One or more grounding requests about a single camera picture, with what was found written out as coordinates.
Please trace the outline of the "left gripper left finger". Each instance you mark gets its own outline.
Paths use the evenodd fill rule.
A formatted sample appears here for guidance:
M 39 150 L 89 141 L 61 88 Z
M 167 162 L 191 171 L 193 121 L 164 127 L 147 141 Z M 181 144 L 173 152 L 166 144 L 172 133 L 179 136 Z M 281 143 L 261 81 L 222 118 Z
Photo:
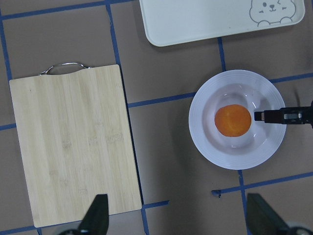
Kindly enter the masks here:
M 91 206 L 78 226 L 82 235 L 106 235 L 109 228 L 109 203 L 107 194 L 95 196 Z

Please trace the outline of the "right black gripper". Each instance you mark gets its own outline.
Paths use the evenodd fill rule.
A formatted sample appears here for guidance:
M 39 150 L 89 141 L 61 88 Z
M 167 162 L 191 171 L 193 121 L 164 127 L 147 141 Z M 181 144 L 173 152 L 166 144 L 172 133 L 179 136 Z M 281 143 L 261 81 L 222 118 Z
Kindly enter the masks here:
M 313 103 L 311 102 L 310 106 L 254 112 L 254 120 L 264 123 L 310 124 L 313 126 Z

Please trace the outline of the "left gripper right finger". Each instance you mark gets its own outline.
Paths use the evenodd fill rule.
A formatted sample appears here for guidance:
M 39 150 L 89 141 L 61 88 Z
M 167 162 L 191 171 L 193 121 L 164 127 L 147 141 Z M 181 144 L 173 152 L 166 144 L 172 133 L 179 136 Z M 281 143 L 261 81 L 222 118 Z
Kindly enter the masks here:
M 286 235 L 290 229 L 258 193 L 247 194 L 246 224 L 252 235 Z

